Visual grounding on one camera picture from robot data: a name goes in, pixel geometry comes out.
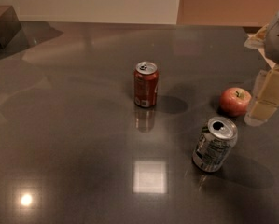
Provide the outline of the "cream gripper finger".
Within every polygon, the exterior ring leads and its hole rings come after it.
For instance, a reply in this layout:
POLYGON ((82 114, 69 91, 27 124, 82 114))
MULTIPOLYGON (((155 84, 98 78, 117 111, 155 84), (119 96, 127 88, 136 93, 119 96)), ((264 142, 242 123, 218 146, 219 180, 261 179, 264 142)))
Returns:
POLYGON ((244 42, 244 45, 249 49, 263 49, 267 30, 268 25, 264 25, 255 34, 249 36, 244 42))
POLYGON ((279 64, 269 71, 259 71, 244 121, 249 126, 260 126, 267 122, 278 108, 279 64))

